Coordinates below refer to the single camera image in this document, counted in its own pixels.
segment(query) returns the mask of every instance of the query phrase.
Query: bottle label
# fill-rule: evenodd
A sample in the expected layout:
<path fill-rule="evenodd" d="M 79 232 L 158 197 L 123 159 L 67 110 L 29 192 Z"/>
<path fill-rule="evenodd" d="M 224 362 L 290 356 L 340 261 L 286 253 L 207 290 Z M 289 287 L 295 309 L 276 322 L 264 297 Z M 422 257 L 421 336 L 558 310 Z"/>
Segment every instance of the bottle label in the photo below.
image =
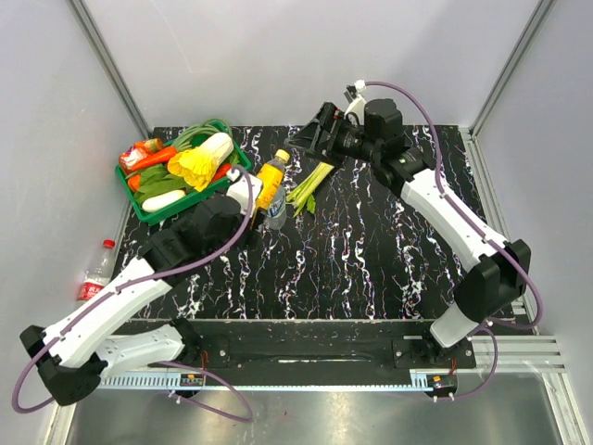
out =
<path fill-rule="evenodd" d="M 103 285 L 93 283 L 92 281 L 85 281 L 82 284 L 81 291 L 78 294 L 77 300 L 88 301 L 93 298 L 96 294 L 103 290 Z"/>
<path fill-rule="evenodd" d="M 267 210 L 274 199 L 274 195 L 278 191 L 278 187 L 282 183 L 284 173 L 270 164 L 264 164 L 258 173 L 258 178 L 263 182 L 261 192 L 259 192 L 256 206 L 260 209 Z"/>
<path fill-rule="evenodd" d="M 268 216 L 270 216 L 270 218 L 274 218 L 276 216 L 278 216 L 279 214 L 281 214 L 284 211 L 284 207 L 285 207 L 285 202 L 284 202 L 284 194 L 282 196 L 282 199 L 279 199 L 276 202 L 272 202 L 270 204 L 270 206 L 268 207 Z"/>

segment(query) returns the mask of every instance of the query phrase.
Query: white wall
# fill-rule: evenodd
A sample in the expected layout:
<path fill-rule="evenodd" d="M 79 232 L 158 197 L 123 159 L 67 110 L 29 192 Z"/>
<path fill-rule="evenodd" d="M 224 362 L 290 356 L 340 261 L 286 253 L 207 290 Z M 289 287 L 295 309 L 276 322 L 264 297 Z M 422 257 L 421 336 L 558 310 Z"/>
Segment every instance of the white wall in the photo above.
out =
<path fill-rule="evenodd" d="M 325 100 L 344 106 L 360 78 L 398 83 L 435 121 L 467 126 L 537 3 L 85 1 L 151 126 L 305 123 Z"/>
<path fill-rule="evenodd" d="M 575 395 L 593 433 L 593 40 L 590 0 L 558 2 L 478 135 L 512 237 L 533 250 Z"/>
<path fill-rule="evenodd" d="M 115 234 L 113 168 L 138 134 L 66 2 L 1 2 L 0 60 L 0 441 L 32 445 L 51 408 L 10 408 L 27 361 L 19 334 L 74 308 L 93 247 Z M 21 404 L 46 397 L 34 373 Z"/>

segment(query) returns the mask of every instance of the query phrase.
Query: carrot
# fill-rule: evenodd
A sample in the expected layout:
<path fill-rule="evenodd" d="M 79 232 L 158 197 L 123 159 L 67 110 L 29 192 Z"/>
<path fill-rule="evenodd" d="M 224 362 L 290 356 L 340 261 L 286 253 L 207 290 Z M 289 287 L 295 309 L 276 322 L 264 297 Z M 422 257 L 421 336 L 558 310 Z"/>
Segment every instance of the carrot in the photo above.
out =
<path fill-rule="evenodd" d="M 139 160 L 138 162 L 133 164 L 133 167 L 130 169 L 130 171 L 138 172 L 139 170 L 145 169 L 146 167 L 151 167 L 156 164 L 162 164 L 163 162 L 167 162 L 176 154 L 177 149 L 174 146 L 168 146 L 158 151 L 154 155 L 149 156 L 148 158 Z"/>
<path fill-rule="evenodd" d="M 134 193 L 140 188 L 140 175 L 136 174 L 128 180 L 128 186 Z"/>
<path fill-rule="evenodd" d="M 231 167 L 232 165 L 228 162 L 226 164 L 222 164 L 219 167 L 219 169 L 216 170 L 216 173 L 214 173 L 214 176 L 212 177 L 212 181 L 210 181 L 210 183 L 216 183 L 219 179 L 222 179 L 224 176 L 226 176 L 226 172 L 229 171 Z"/>

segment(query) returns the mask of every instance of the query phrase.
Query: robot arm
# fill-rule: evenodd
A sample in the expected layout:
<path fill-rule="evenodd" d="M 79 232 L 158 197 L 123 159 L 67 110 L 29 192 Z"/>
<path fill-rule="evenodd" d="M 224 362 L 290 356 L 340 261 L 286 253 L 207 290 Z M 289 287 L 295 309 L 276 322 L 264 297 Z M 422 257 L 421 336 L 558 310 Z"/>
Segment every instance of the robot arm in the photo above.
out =
<path fill-rule="evenodd" d="M 517 271 L 489 244 L 493 240 L 527 272 L 529 247 L 510 243 L 487 226 L 444 184 L 439 192 L 435 162 L 416 147 L 406 146 L 401 112 L 391 99 L 367 102 L 364 83 L 347 88 L 346 112 L 324 103 L 313 120 L 286 139 L 287 146 L 315 159 L 340 166 L 345 157 L 369 162 L 375 178 L 419 211 L 458 255 L 466 275 L 454 290 L 455 301 L 434 321 L 424 340 L 430 355 L 455 347 L 486 317 L 519 298 L 525 284 Z M 486 234 L 482 238 L 445 199 L 452 199 Z"/>
<path fill-rule="evenodd" d="M 229 175 L 236 180 L 236 175 Z M 201 338 L 184 319 L 172 320 L 159 329 L 117 339 L 108 338 L 130 317 L 154 299 L 162 297 L 189 273 L 149 280 L 135 286 L 119 286 L 153 273 L 164 272 L 189 264 L 215 251 L 238 230 L 261 190 L 261 180 L 249 175 L 251 193 L 245 177 L 232 184 L 226 196 L 215 195 L 196 206 L 193 214 L 183 216 L 171 228 L 154 234 L 137 258 L 95 298 L 115 293 L 101 304 L 87 311 L 81 306 L 63 320 L 43 329 L 29 326 L 20 339 L 31 357 L 54 342 L 37 362 L 38 372 L 45 386 L 60 405 L 69 405 L 88 396 L 100 382 L 113 375 L 146 366 L 154 362 L 176 361 L 197 365 L 201 352 Z M 249 197 L 252 205 L 248 206 Z M 249 243 L 250 233 L 237 244 Z M 75 324 L 62 336 L 67 324 L 84 315 L 83 323 Z"/>

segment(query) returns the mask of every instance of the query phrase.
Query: black marble table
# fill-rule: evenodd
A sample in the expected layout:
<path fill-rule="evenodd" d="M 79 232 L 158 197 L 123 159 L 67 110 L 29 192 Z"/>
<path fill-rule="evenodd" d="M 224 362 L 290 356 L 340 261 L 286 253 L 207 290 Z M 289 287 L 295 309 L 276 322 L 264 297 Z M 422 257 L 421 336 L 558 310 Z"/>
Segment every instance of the black marble table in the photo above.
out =
<path fill-rule="evenodd" d="M 234 138 L 257 172 L 296 127 L 239 127 Z M 181 128 L 157 128 L 171 139 Z M 480 217 L 484 212 L 456 126 L 438 126 L 444 170 L 452 189 Z M 432 150 L 426 127 L 407 129 L 410 143 Z M 284 186 L 294 189 L 316 161 L 296 150 Z M 316 193 L 317 210 L 265 230 L 259 247 L 232 250 L 196 271 L 135 318 L 168 319 L 430 319 L 453 300 L 463 271 L 457 257 L 430 224 L 372 177 L 369 166 L 349 160 Z M 133 210 L 122 239 L 116 273 L 153 227 Z M 501 316 L 510 317 L 508 308 Z"/>

